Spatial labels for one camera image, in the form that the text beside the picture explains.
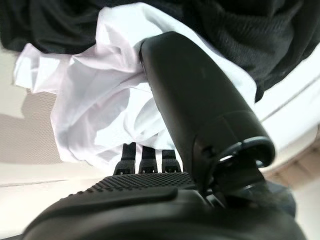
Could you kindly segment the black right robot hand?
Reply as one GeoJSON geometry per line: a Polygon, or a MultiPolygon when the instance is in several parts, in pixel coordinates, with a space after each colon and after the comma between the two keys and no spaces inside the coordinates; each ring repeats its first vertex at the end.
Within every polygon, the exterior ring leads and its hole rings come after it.
{"type": "Polygon", "coordinates": [[[122,148],[108,176],[62,198],[25,229],[24,240],[303,240],[288,188],[260,168],[275,147],[244,98],[195,43],[176,32],[144,40],[144,74],[181,156],[122,148]]]}

